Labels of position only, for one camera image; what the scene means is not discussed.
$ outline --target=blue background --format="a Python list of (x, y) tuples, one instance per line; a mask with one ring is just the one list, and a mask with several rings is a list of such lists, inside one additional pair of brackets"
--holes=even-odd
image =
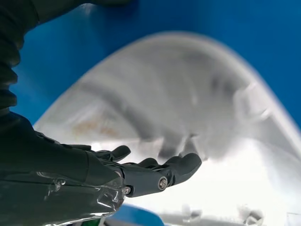
[[(167, 30), (198, 32), (230, 46), (258, 70), (301, 125), (299, 0), (134, 0), (122, 8), (79, 7), (25, 37), (22, 62), (14, 69), (19, 81), (11, 90), (18, 105), (13, 110), (33, 124), (100, 60)], [(127, 208), (115, 217), (161, 224), (155, 215), (129, 214)]]

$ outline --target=robotic hand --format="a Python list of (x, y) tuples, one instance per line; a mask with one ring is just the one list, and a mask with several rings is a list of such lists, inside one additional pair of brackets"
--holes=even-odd
[(10, 112), (17, 103), (11, 69), (29, 30), (83, 3), (127, 0), (2, 0), (0, 2), (0, 225), (52, 225), (99, 218), (118, 210), (124, 196), (164, 191), (188, 180), (201, 164), (194, 153), (163, 165), (149, 158), (116, 163), (126, 146), (94, 152), (88, 145), (64, 145), (34, 131)]

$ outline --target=brown stain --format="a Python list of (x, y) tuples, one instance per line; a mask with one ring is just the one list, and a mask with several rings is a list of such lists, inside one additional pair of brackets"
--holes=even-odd
[(88, 132), (98, 132), (101, 135), (116, 138), (118, 132), (107, 126), (108, 120), (103, 120), (103, 117), (93, 117), (90, 120), (81, 121), (72, 127), (72, 133), (75, 136), (80, 136)]

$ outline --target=white plastic surface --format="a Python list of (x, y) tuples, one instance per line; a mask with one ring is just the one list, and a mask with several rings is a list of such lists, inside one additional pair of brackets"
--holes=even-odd
[(35, 127), (95, 150), (128, 145), (124, 162), (198, 152), (202, 166), (186, 183), (126, 199), (166, 223), (241, 225), (256, 211), (258, 225), (283, 226), (287, 213), (301, 213), (299, 129), (256, 71), (204, 36), (163, 33), (118, 51)]

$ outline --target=metal screw head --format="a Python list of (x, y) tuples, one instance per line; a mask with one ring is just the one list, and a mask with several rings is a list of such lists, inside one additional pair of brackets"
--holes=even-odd
[(130, 187), (126, 186), (124, 188), (124, 193), (125, 194), (130, 194), (132, 190)]
[(167, 179), (166, 177), (160, 178), (158, 187), (160, 191), (164, 190), (167, 186)]

